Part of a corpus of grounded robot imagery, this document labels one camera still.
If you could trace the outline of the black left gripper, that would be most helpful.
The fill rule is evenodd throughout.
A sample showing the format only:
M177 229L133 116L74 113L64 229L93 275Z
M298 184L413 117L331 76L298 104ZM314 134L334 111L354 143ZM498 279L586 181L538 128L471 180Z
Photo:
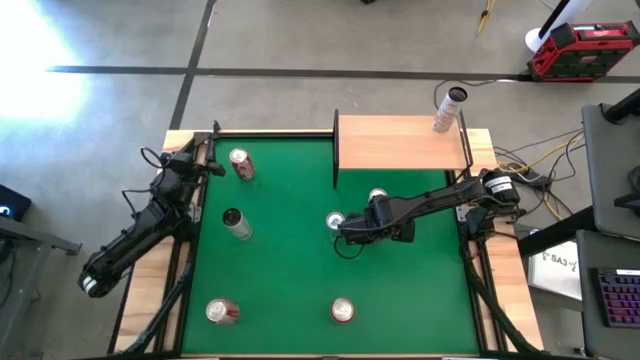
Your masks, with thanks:
M196 140L190 142L188 150L191 152L163 152L160 162L164 173L173 173L184 182L196 182L200 177L199 164L195 160L209 160L212 155L211 140ZM206 162L203 170L209 175L224 177L224 167L213 161Z

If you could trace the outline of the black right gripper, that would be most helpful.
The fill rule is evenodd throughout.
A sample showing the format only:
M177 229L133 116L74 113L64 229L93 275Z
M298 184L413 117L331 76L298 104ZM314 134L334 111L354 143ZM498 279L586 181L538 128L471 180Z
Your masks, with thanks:
M396 228L396 219L385 219L381 224L376 218L359 213L350 213L349 222L338 226L340 236L347 245L368 245L382 240L412 243L415 238L415 222L410 220Z

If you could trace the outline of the red Coca-Cola can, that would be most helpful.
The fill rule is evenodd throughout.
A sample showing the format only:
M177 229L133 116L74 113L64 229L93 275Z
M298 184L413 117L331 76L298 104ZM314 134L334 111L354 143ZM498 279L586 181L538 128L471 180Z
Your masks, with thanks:
M239 307L226 298L215 298L207 304L205 315L214 324L233 324L239 318Z
M255 177L255 167L248 151L242 148L234 148L229 154L229 159L240 179L250 181Z

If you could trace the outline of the white Celsius can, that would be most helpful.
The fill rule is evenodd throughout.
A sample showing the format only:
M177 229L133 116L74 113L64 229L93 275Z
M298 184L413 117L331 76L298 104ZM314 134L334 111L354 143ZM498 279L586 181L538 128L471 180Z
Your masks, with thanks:
M249 240L253 230L243 213L237 208L229 208L223 212L222 221L225 227L239 240Z
M433 120L433 130L436 132L448 132L454 122L458 120L462 105L466 102L468 94L461 87L452 87L441 102Z

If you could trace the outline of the red Fanta can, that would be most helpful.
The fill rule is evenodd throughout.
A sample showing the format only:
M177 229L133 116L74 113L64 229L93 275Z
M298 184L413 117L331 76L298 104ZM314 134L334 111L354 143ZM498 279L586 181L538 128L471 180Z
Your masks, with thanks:
M336 298L330 305L330 316L336 323L349 323L355 316L355 306L347 298Z

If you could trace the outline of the green table mat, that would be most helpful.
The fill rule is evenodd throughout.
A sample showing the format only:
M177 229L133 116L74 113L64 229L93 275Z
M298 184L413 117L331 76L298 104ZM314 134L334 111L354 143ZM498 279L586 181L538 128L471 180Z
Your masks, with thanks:
M366 246L335 241L331 212L356 213L382 188L411 197L441 188L441 171L343 171L332 183L327 139L224 139L217 159L249 152L257 175L233 171L208 184L182 350L186 354L472 354L478 349L452 211L416 222L412 243ZM239 209L253 233L239 240L223 212ZM330 316L336 298L355 316ZM214 324L207 304L239 307L233 324Z

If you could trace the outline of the grey metal stand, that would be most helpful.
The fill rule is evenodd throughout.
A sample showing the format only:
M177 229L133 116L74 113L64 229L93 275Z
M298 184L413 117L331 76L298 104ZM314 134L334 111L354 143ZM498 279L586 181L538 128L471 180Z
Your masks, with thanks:
M31 296L53 249L76 256L81 244L0 216L0 360L16 347Z

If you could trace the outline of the white labelled box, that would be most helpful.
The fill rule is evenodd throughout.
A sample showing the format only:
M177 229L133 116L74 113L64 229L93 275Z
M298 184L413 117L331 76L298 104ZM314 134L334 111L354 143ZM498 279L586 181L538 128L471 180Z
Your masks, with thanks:
M528 284L581 301L577 244L568 241L528 258Z

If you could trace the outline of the grey desk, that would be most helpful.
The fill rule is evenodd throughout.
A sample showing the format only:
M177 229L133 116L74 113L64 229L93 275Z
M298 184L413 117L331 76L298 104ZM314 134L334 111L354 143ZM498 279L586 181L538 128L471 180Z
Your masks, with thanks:
M640 241L640 217L614 205L632 192L628 174L640 166L640 118L612 124L595 105L583 106L581 115L594 224L600 232Z
M599 311L592 268L640 270L640 243L601 233L576 233L585 350L609 360L640 360L640 329L606 327Z

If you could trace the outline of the white black tower fan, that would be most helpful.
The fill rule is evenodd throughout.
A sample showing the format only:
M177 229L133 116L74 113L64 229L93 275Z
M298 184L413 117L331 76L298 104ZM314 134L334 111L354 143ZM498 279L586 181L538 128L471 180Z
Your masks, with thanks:
M560 0L551 14L540 28L530 30L525 36L525 44L532 51L537 52L555 28L572 23L593 0Z

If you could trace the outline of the black backlit keyboard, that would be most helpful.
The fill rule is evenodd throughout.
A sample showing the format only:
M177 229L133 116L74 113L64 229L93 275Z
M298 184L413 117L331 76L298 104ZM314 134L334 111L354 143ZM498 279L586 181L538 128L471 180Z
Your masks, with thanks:
M592 268L590 275L604 325L640 329L640 270Z

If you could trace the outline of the black desk device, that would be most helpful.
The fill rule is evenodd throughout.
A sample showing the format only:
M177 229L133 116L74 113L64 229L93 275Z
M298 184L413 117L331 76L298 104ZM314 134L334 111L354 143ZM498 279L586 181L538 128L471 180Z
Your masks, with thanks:
M640 217L640 192L630 193L614 200L614 206L630 209L636 216Z

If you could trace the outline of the red black tool case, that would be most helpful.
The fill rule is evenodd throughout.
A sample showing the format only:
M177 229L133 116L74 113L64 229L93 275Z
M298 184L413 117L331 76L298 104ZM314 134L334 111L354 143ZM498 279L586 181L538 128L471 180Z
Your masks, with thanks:
M632 21L565 23L550 31L528 68L537 82L591 82L604 77L640 45Z

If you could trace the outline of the black aluminium table frame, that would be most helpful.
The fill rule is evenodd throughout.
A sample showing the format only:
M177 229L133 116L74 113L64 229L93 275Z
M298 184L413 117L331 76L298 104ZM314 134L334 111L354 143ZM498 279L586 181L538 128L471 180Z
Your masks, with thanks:
M195 133L210 133L212 130L169 130L166 132L163 151L180 150L193 138ZM221 130L221 136L238 135L249 138L256 135L267 140L280 139L329 139L331 129L308 130ZM470 147L473 156L478 155L486 164L496 165L493 144L488 129L470 129ZM536 320L530 290L527 285L525 266L519 254L516 231L513 226L504 222L495 222L496 233L487 238L484 246L478 242L470 245L472 251L482 255L482 259L473 260L474 267L485 282L493 280L496 301L499 302L514 326L523 337L538 349L544 345ZM176 241L171 237L162 240L146 253L135 264L132 273L126 278L125 292L120 310L116 317L113 334L107 355L118 355L124 351L140 335L148 321L161 306L161 300L168 294L170 287L177 281L176 276L184 272L184 266L190 250L190 242ZM490 349L498 349L497 320L491 317L486 304L480 301L481 330L489 331L487 340ZM151 344L142 355L156 354L164 350L171 352L178 349L174 340L178 340L179 317L186 314L186 297L180 298L177 305L170 309L168 318L162 322L159 335L151 338Z

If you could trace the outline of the wooden shelf with black frame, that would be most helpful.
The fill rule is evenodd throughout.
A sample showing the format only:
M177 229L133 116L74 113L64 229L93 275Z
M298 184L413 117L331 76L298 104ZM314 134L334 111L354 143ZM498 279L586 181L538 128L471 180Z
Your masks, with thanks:
M468 176L474 164L466 125L444 132L428 115L345 115L334 112L332 183L341 170L443 170Z

